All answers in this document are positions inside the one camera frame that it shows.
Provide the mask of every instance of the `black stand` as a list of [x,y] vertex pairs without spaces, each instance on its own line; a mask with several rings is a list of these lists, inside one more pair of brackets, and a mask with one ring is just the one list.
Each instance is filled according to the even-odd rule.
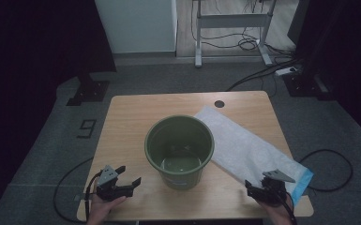
[[95,82],[88,73],[78,76],[78,79],[81,82],[80,87],[75,97],[69,99],[67,106],[80,106],[83,102],[100,102],[104,99],[110,82]]

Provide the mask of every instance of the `table top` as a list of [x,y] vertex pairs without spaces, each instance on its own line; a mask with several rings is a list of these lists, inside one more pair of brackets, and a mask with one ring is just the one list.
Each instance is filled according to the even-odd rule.
[[[224,102],[223,108],[215,106],[217,100]],[[144,153],[148,130],[164,117],[195,115],[205,105],[292,157],[271,102],[263,91],[113,97],[85,185],[105,165],[114,169],[127,167],[118,176],[118,186],[129,185],[139,177],[142,183],[135,188],[133,197],[112,210],[108,220],[267,217],[260,205],[248,196],[244,184],[212,161],[203,169],[200,183],[186,191],[167,187],[149,164]],[[308,196],[300,199],[294,214],[297,217],[313,214]],[[83,201],[77,217],[85,220]]]

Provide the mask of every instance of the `green trash bin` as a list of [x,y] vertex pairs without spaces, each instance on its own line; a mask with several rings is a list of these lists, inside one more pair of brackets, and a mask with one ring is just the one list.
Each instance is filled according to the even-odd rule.
[[199,183],[214,148],[210,129],[188,115],[173,115],[158,121],[144,142],[145,155],[163,182],[170,188],[183,190]]

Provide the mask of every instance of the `wooden floor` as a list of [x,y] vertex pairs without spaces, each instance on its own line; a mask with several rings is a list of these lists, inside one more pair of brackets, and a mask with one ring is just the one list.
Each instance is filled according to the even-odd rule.
[[[202,14],[240,14],[240,13],[266,13],[272,0],[266,0],[262,3],[253,0],[203,0]],[[295,46],[288,38],[287,33],[291,25],[293,15],[297,8],[298,0],[279,0],[276,3],[274,16],[268,31],[266,43],[282,50],[294,50]],[[198,3],[191,0],[177,0],[177,57],[193,57],[195,53],[196,37],[196,12]],[[203,29],[201,32],[203,42],[208,42],[220,47],[236,46],[242,39],[240,35],[229,37],[206,39],[227,36],[230,34],[242,34],[246,29],[247,35],[259,38],[260,28],[211,28]],[[235,48],[217,48],[208,44],[203,44],[204,56],[257,56],[260,55],[257,49],[252,51]],[[251,48],[250,44],[244,45],[244,48]]]

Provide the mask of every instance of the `person's left hand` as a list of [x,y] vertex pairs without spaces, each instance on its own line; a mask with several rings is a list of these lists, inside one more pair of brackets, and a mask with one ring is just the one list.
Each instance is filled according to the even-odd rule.
[[95,224],[102,224],[110,213],[112,209],[114,209],[118,204],[124,202],[127,197],[122,196],[117,198],[111,202],[104,202],[100,197],[96,194],[97,189],[97,180],[95,180],[95,187],[94,187],[94,194],[92,197],[92,205],[90,209],[89,219],[87,220],[86,224],[88,225],[95,225]]

